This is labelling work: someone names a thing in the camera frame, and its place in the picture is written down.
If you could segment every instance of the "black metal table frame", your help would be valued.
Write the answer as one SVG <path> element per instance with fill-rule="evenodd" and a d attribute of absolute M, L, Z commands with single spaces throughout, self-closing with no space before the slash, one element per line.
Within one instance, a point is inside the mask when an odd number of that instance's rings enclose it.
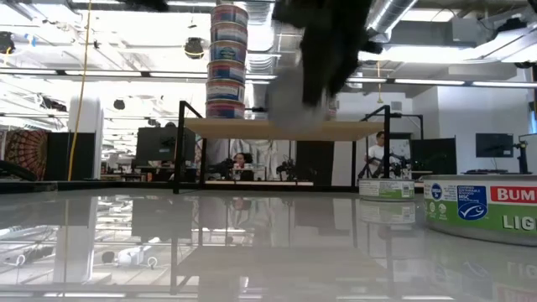
<path fill-rule="evenodd" d="M 183 136 L 185 133 L 185 109 L 189 109 L 194 113 L 198 118 L 203 118 L 203 116 L 197 112 L 187 101 L 180 101 L 179 104 L 179 122 L 177 124 L 177 145 L 175 147 L 175 177 L 173 183 L 174 194 L 179 194 L 181 189 L 181 166 L 182 166 L 182 156 L 183 156 Z M 380 112 L 384 111 L 384 154 L 389 154 L 390 145 L 389 145 L 389 136 L 390 136 L 390 118 L 392 117 L 390 106 L 384 105 L 379 109 L 369 113 L 360 122 L 366 122 L 371 117 L 377 116 Z M 205 172 L 206 172 L 206 146 L 207 139 L 202 138 L 201 143 L 201 162 L 200 162 L 200 181 L 197 183 L 197 186 L 192 187 L 192 185 L 187 185 L 186 189 L 198 189 L 198 190 L 221 190 L 222 185 L 209 185 L 205 182 Z M 357 152 L 357 142 L 352 141 L 352 166 L 351 166 L 351 186 L 347 187 L 347 192 L 356 191 L 356 152 Z M 384 156 L 383 158 L 383 177 L 389 178 L 389 156 Z M 237 185 L 226 185 L 232 187 L 235 190 L 239 190 Z M 249 185 L 250 190 L 268 190 L 268 191 L 280 191 L 282 186 L 277 185 Z M 302 186 L 301 189 L 305 191 L 318 191 L 312 190 L 314 186 Z"/>

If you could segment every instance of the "white wall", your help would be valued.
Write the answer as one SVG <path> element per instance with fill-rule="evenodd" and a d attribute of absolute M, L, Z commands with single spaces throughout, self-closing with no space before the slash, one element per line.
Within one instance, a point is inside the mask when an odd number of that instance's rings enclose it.
<path fill-rule="evenodd" d="M 358 121 L 367 114 L 391 102 L 402 102 L 404 114 L 412 114 L 412 99 L 404 93 L 383 93 L 383 103 L 378 103 L 378 93 L 364 96 L 362 93 L 340 93 L 337 96 L 339 108 L 336 119 L 339 121 Z M 374 117 L 370 121 L 383 122 L 383 117 Z M 390 130 L 398 133 L 419 133 L 420 130 L 406 117 L 392 118 Z M 375 144 L 375 135 L 369 137 L 369 146 Z M 366 153 L 366 140 L 357 142 L 357 174 L 363 168 L 363 156 Z M 334 164 L 332 170 L 332 185 L 351 185 L 352 143 L 336 142 L 334 147 Z"/>
<path fill-rule="evenodd" d="M 519 70 L 510 81 L 526 81 L 524 71 Z M 493 159 L 476 158 L 476 133 L 512 133 L 516 142 L 529 131 L 528 97 L 529 91 L 524 89 L 437 87 L 417 96 L 413 105 L 416 114 L 425 115 L 426 138 L 456 137 L 459 173 L 496 167 L 518 172 L 517 150 L 512 159 L 496 159 L 496 164 Z"/>

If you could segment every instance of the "exposed ductwork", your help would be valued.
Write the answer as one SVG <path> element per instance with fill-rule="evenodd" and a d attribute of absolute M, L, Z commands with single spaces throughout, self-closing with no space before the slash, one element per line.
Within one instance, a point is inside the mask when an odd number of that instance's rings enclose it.
<path fill-rule="evenodd" d="M 387 43 L 391 31 L 418 0 L 376 0 L 368 16 L 368 34 L 375 42 Z"/>

